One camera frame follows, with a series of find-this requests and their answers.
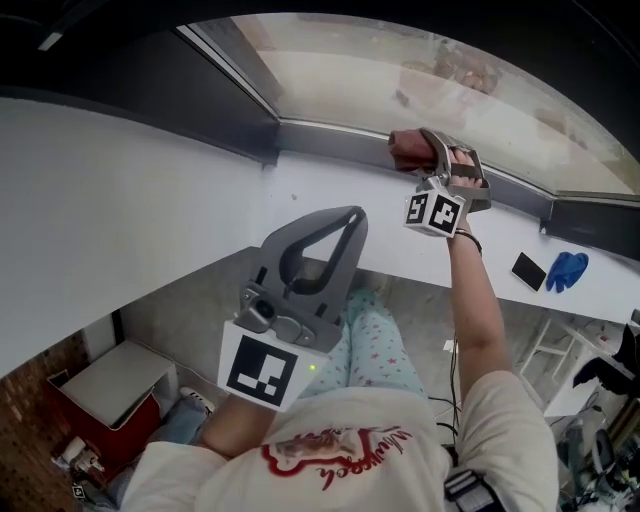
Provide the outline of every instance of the glass pane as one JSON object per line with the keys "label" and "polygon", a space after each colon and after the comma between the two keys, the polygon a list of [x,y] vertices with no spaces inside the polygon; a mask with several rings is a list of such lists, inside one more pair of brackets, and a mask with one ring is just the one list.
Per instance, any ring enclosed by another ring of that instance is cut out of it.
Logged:
{"label": "glass pane", "polygon": [[[260,83],[277,84],[263,95],[283,118],[385,134],[425,126],[552,192],[640,193],[638,162],[597,121],[540,80],[476,48],[349,16],[276,13],[231,21],[266,71],[243,69],[237,52],[232,60],[258,92]],[[217,23],[199,24],[214,42]],[[265,72],[272,76],[256,76]]]}

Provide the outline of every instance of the black phone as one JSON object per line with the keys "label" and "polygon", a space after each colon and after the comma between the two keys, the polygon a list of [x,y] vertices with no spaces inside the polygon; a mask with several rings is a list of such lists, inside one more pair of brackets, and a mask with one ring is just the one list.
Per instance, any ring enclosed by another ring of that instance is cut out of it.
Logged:
{"label": "black phone", "polygon": [[529,288],[538,291],[544,283],[547,273],[525,253],[521,252],[511,272],[520,278]]}

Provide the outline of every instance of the wrist strap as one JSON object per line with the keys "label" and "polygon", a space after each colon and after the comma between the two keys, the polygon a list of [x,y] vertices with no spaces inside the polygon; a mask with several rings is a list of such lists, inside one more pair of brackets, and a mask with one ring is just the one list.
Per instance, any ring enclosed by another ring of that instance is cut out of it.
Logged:
{"label": "wrist strap", "polygon": [[456,235],[466,236],[470,240],[473,240],[473,243],[476,244],[476,247],[478,248],[478,252],[480,253],[480,255],[482,255],[482,246],[480,245],[480,242],[478,242],[478,239],[475,236],[473,236],[471,233],[461,228],[456,228]]}
{"label": "wrist strap", "polygon": [[447,478],[444,496],[460,512],[506,512],[493,488],[479,473],[466,470]]}

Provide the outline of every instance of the light blue pants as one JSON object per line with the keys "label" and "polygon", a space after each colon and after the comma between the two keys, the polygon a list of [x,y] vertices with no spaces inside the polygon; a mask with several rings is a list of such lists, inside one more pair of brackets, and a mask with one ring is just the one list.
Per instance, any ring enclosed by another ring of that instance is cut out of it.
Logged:
{"label": "light blue pants", "polygon": [[342,339],[300,398],[355,386],[403,389],[426,398],[398,326],[380,297],[365,289],[352,293],[344,316]]}

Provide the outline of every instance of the human hand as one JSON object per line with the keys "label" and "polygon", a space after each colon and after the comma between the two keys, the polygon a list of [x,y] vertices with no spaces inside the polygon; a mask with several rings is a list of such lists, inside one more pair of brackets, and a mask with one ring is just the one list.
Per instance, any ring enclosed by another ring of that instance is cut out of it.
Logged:
{"label": "human hand", "polygon": [[[449,150],[449,156],[452,164],[462,164],[473,166],[473,160],[471,157],[459,148]],[[451,176],[451,184],[459,187],[473,187],[480,188],[482,186],[482,179],[480,178],[467,178],[466,176]],[[470,231],[469,223],[466,217],[458,221],[458,227]]]}

